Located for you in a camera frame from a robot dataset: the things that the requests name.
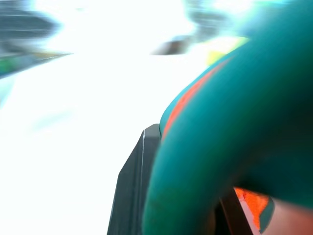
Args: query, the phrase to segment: yellow object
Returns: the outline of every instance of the yellow object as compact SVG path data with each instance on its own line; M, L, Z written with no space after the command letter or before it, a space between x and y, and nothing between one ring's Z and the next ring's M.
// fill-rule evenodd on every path
M244 37L217 37L206 42L208 48L207 65L212 65L224 55L248 41Z
M59 58L71 53L51 52L51 51L33 51L33 54L40 59Z

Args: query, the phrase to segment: black plastic panel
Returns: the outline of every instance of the black plastic panel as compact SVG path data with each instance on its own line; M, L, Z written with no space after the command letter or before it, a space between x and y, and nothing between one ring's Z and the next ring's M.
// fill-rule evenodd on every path
M119 173L108 235L140 235L150 172L160 142L158 124L144 130Z

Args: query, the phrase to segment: blurred background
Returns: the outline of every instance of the blurred background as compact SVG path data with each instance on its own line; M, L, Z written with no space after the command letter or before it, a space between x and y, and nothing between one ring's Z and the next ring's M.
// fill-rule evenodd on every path
M0 74L91 51L164 55L202 45L208 57L203 45L216 38L214 50L226 53L290 1L1 0Z

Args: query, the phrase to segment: teal fabric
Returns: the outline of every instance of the teal fabric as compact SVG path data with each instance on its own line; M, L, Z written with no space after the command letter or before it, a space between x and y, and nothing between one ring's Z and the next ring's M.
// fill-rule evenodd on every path
M210 67L208 67L203 73L200 74L199 77L197 77L192 83L190 83L185 89L183 89L177 96L176 98L171 102L171 104L166 108L165 112L163 113L160 121L160 131L161 134L163 134L166 123L171 115L171 112L173 108L176 106L177 102L179 99L185 94L186 91L188 91L196 82L198 82L201 78L203 78L208 72L210 72L212 69L214 69L217 65L220 64L220 62L232 57L233 55L236 54L238 49L230 52L226 56L222 57L220 60L218 60L216 63L212 64Z
M265 207L262 214L260 215L260 234L264 233L264 231L268 227L270 220L272 219L274 209L275 203L273 199L270 198L268 201L268 205Z
M189 101L156 156L144 235L200 234L233 186L313 209L312 11L295 1Z

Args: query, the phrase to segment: orange stripe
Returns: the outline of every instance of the orange stripe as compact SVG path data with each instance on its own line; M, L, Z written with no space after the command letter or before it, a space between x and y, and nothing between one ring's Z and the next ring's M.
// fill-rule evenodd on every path
M197 91L212 77L214 73L216 73L221 66L225 64L226 61L222 62L214 69L209 71L205 76L203 76L199 81L197 81L186 93L178 100L176 106L174 107L164 129L163 139L167 135L169 129L172 127L174 121L178 117L178 115L182 112L183 108L186 106L188 101L197 93Z
M253 223L258 230L261 229L260 216L268 205L269 197L255 192L235 188L236 194L239 199L244 199L247 203L251 213L253 214Z

